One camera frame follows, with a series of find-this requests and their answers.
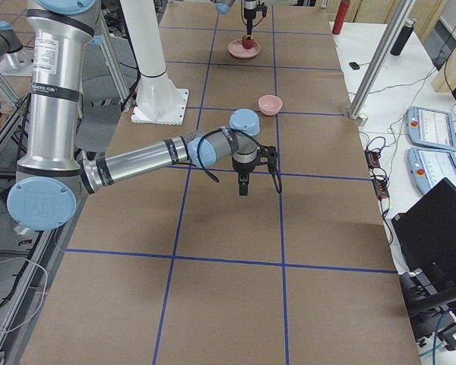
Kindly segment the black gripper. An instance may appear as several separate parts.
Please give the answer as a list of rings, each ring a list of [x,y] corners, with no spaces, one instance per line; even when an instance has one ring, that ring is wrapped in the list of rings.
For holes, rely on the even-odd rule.
[[[256,168],[255,160],[241,163],[232,159],[233,169],[238,173],[239,195],[247,196],[249,187],[249,175]]]
[[[242,10],[243,18],[246,22],[246,37],[252,36],[252,26],[253,20],[256,19],[257,16],[257,7],[254,8],[243,8]]]

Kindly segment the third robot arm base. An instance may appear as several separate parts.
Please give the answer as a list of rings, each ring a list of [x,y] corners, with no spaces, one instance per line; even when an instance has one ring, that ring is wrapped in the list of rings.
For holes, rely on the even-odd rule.
[[[26,49],[10,23],[0,21],[0,73],[29,77],[32,71],[33,50]]]

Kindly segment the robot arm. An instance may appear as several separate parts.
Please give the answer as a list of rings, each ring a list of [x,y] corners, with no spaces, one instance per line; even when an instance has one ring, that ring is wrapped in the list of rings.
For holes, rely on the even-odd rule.
[[[190,161],[207,169],[231,157],[239,191],[261,162],[258,115],[239,109],[227,126],[168,138],[151,146],[93,161],[74,158],[84,50],[100,19],[97,1],[30,1],[35,30],[27,153],[7,199],[11,217],[33,230],[52,230],[74,215],[83,191],[95,193],[143,173]]]
[[[213,1],[215,4],[215,8],[219,14],[227,14],[233,4],[235,3],[234,0],[215,0]],[[241,18],[242,22],[246,28],[246,38],[252,38],[252,30],[254,27],[254,20],[257,17],[257,13],[259,12],[259,6],[261,5],[260,1],[256,0],[242,0],[240,2],[240,10],[241,10]]]

